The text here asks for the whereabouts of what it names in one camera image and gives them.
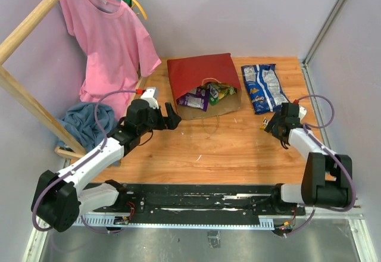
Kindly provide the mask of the blue cloth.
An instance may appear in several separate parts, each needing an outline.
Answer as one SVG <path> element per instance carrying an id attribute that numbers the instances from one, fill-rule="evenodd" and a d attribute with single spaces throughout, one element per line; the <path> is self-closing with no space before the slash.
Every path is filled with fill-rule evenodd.
<path id="1" fill-rule="evenodd" d="M 60 125 L 71 134 L 84 149 L 89 152 L 104 139 L 95 120 L 95 102 L 81 102 L 69 108 L 64 117 L 57 119 Z M 106 104 L 99 104 L 97 118 L 106 133 L 117 125 L 114 110 Z"/>

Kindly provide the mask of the pink t-shirt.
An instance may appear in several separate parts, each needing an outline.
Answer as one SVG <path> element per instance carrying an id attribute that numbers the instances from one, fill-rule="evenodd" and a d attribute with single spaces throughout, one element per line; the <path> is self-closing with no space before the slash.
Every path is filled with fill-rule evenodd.
<path id="1" fill-rule="evenodd" d="M 138 77 L 161 64 L 152 39 L 135 12 L 121 0 L 60 0 L 68 33 L 87 56 L 80 99 L 111 106 L 124 116 Z"/>

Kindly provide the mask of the yellow M&M's packet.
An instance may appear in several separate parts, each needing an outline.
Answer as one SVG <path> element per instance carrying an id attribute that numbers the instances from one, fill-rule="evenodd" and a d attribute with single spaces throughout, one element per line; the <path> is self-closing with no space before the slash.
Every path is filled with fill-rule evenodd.
<path id="1" fill-rule="evenodd" d="M 263 118 L 262 122 L 261 122 L 261 126 L 260 126 L 260 129 L 261 130 L 265 130 L 266 127 L 268 125 L 268 119 L 266 117 Z"/>

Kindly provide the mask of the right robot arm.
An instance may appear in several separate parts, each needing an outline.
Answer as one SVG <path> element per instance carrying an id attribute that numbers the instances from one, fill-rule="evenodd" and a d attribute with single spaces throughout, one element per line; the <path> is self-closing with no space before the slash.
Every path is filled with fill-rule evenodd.
<path id="1" fill-rule="evenodd" d="M 282 103 L 265 128 L 282 148 L 295 148 L 305 160 L 302 182 L 277 184 L 269 200 L 270 208 L 276 214 L 284 214 L 291 204 L 346 212 L 354 206 L 356 197 L 352 160 L 320 142 L 301 123 L 300 115 L 298 104 Z"/>

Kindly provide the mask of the aluminium frame post right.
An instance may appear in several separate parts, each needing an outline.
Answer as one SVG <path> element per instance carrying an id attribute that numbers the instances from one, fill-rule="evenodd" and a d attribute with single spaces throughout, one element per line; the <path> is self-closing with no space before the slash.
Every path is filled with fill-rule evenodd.
<path id="1" fill-rule="evenodd" d="M 313 57 L 315 56 L 319 46 L 324 40 L 325 36 L 328 34 L 329 30 L 333 26 L 335 20 L 337 19 L 339 13 L 343 9 L 343 6 L 346 4 L 347 0 L 336 0 L 332 9 L 328 13 L 327 18 L 325 19 L 321 29 L 319 30 L 317 36 L 315 37 L 311 47 L 309 48 L 306 56 L 301 61 L 302 65 L 307 68 Z"/>

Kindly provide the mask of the blue Doritos chip bag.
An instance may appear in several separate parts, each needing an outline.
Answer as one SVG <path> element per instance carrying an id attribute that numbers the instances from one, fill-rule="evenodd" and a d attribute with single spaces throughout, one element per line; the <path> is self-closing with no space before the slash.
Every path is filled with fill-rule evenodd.
<path id="1" fill-rule="evenodd" d="M 276 74 L 275 64 L 244 65 L 243 82 L 256 115 L 279 111 L 289 102 Z"/>

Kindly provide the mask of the green snack packet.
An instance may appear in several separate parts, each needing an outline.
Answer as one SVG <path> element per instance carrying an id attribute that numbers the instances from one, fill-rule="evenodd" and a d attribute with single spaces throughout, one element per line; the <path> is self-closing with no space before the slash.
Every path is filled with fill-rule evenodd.
<path id="1" fill-rule="evenodd" d="M 236 88 L 225 83 L 210 82 L 207 83 L 207 88 L 210 91 L 209 103 L 211 105 L 216 105 L 227 95 L 234 95 L 236 93 Z"/>

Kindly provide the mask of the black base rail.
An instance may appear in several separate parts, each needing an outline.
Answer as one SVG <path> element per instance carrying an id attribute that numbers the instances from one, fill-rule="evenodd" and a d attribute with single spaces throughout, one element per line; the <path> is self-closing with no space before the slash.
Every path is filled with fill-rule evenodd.
<path id="1" fill-rule="evenodd" d="M 281 230 L 289 232 L 314 214 L 316 218 L 361 218 L 360 208 L 336 213 L 300 203 L 284 204 L 273 185 L 184 185 L 126 183 L 125 205 L 102 206 L 77 219 L 119 230 L 128 227 L 184 229 Z"/>

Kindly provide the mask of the red paper bag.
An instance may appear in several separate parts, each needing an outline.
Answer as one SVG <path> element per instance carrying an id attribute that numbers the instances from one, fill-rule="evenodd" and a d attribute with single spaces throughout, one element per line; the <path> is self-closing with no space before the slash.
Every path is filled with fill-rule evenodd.
<path id="1" fill-rule="evenodd" d="M 203 127 L 205 127 L 206 118 L 214 117 L 216 120 L 214 129 L 209 130 L 208 134 L 213 134 L 218 130 L 221 116 L 240 109 L 242 87 L 238 72 L 229 53 L 167 60 L 167 70 L 178 115 L 187 121 L 200 120 Z M 176 103 L 176 100 L 182 95 L 199 86 L 207 88 L 207 83 L 210 82 L 225 83 L 233 86 L 236 88 L 236 93 L 227 95 L 216 105 L 209 103 L 206 112 L 199 108 Z"/>

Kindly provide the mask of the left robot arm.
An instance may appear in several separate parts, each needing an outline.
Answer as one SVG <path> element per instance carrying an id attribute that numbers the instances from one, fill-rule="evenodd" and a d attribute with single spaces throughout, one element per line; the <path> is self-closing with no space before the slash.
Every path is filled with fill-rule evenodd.
<path id="1" fill-rule="evenodd" d="M 47 170 L 42 173 L 31 206 L 34 227 L 43 231 L 37 222 L 42 219 L 49 229 L 63 232 L 90 211 L 102 207 L 116 212 L 132 208 L 127 189 L 115 180 L 107 180 L 94 188 L 87 188 L 87 185 L 105 168 L 141 145 L 143 135 L 155 130 L 176 129 L 181 117 L 169 102 L 165 108 L 167 114 L 164 116 L 159 105 L 150 105 L 145 99 L 133 100 L 126 116 L 92 151 L 59 172 Z"/>

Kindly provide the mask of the purple snack packet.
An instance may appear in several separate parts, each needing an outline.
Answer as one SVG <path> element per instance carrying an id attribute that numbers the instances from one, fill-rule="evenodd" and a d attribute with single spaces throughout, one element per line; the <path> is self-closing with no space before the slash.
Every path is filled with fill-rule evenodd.
<path id="1" fill-rule="evenodd" d="M 206 112 L 209 104 L 209 99 L 210 89 L 199 86 L 182 95 L 176 100 L 176 103 L 187 107 L 199 108 L 202 111 Z"/>

